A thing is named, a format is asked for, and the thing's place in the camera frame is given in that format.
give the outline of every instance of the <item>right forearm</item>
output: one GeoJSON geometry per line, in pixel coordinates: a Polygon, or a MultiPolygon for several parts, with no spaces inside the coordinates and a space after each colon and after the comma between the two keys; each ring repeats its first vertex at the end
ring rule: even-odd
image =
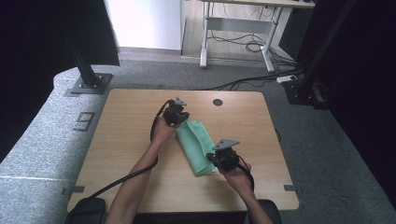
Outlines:
{"type": "Polygon", "coordinates": [[[247,206],[247,212],[254,224],[272,224],[273,222],[265,213],[256,199],[256,195],[253,191],[248,190],[239,193],[245,205],[247,206]]]}

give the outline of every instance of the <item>black stand base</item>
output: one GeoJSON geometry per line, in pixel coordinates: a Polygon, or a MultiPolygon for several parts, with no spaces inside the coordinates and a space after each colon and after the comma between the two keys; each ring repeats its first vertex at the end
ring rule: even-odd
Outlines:
{"type": "Polygon", "coordinates": [[[299,82],[284,82],[282,85],[288,96],[289,104],[312,105],[315,109],[328,109],[318,86],[314,85],[308,94],[300,94],[301,84],[299,82]]]}
{"type": "Polygon", "coordinates": [[[103,94],[105,92],[107,84],[110,82],[113,75],[95,73],[96,83],[92,86],[86,85],[82,78],[79,77],[73,88],[71,89],[71,94],[103,94]]]}

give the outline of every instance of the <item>person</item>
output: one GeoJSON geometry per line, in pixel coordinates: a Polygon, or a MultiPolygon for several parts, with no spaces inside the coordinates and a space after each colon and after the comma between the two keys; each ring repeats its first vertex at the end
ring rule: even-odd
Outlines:
{"type": "MultiPolygon", "coordinates": [[[[160,116],[154,129],[154,135],[146,152],[132,168],[131,173],[150,166],[157,158],[163,144],[168,141],[178,125],[167,125],[165,119],[160,116]]],[[[250,170],[250,164],[244,164],[250,170]]],[[[248,177],[240,170],[234,169],[230,172],[219,172],[224,175],[228,184],[239,194],[247,206],[248,214],[254,224],[269,224],[271,219],[260,206],[253,190],[250,188],[248,177]]],[[[110,206],[106,224],[131,224],[133,223],[139,204],[142,202],[147,185],[149,183],[151,170],[123,182],[110,206]]]]}

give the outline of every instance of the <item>green cloth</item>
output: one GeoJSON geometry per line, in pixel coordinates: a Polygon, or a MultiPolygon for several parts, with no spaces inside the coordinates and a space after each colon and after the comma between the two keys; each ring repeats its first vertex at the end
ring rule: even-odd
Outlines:
{"type": "Polygon", "coordinates": [[[206,153],[213,153],[214,145],[200,120],[186,119],[177,129],[177,138],[196,176],[215,168],[206,158],[206,153]]]}

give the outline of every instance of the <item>desk foot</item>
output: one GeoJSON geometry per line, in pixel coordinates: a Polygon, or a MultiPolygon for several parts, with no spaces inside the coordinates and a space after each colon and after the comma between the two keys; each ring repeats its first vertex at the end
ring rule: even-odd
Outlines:
{"type": "Polygon", "coordinates": [[[267,70],[269,73],[274,73],[275,69],[272,65],[270,56],[268,55],[268,52],[266,52],[266,53],[264,52],[264,48],[265,48],[265,46],[260,47],[260,49],[262,50],[262,57],[264,58],[265,65],[267,65],[267,70]]]}
{"type": "Polygon", "coordinates": [[[207,44],[206,44],[206,48],[204,48],[204,44],[203,44],[201,48],[201,62],[199,65],[201,68],[206,68],[206,57],[207,57],[207,44]]]}

